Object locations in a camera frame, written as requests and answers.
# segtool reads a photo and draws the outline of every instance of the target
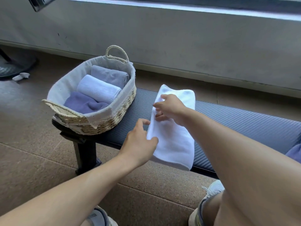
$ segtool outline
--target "carbon fiber pattern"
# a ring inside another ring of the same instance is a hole
[[[157,92],[137,88],[136,97],[121,122],[115,128],[101,134],[101,138],[107,142],[122,145],[138,118],[148,120],[151,118],[156,95]],[[284,154],[300,142],[301,122],[201,101],[196,101],[195,109]],[[213,171],[210,162],[197,143],[195,143],[194,166]]]

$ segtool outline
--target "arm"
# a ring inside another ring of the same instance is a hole
[[[189,131],[240,209],[279,205],[289,214],[301,213],[300,163],[186,108],[175,95],[161,97],[165,101],[154,104],[156,119],[173,118]],[[292,206],[299,207],[290,212]]]
[[[89,172],[64,182],[0,217],[0,225],[81,225],[117,182],[146,163],[158,144],[146,139],[139,119],[118,156]]]

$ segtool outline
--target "hand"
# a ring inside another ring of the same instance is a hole
[[[146,139],[147,132],[143,125],[151,122],[146,119],[138,119],[136,126],[126,136],[118,155],[124,156],[127,161],[133,163],[134,167],[140,167],[149,161],[159,142],[157,137]]]
[[[181,100],[174,94],[162,94],[163,102],[156,102],[153,106],[158,113],[156,114],[157,121],[164,121],[168,118],[174,119],[174,121],[183,126],[182,115],[185,114],[187,107],[181,102]]]

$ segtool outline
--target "shoelace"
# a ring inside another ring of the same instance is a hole
[[[214,194],[212,191],[208,190],[205,186],[202,186],[202,189],[207,192],[210,196],[214,196],[216,194],[219,194],[222,190],[217,190],[216,194]]]

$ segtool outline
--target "white towel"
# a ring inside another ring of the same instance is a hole
[[[195,95],[192,90],[173,90],[162,85],[155,102],[161,102],[161,94],[176,95],[186,107],[195,109]],[[177,125],[173,119],[156,121],[156,109],[153,107],[146,138],[158,137],[159,143],[152,161],[184,171],[190,171],[194,160],[194,139],[186,128]]]
[[[77,91],[93,98],[97,102],[111,104],[120,93],[121,88],[87,74],[79,82]]]
[[[91,68],[91,76],[106,83],[118,86],[121,89],[123,89],[129,81],[129,74],[124,71],[111,70],[96,65],[93,65]]]

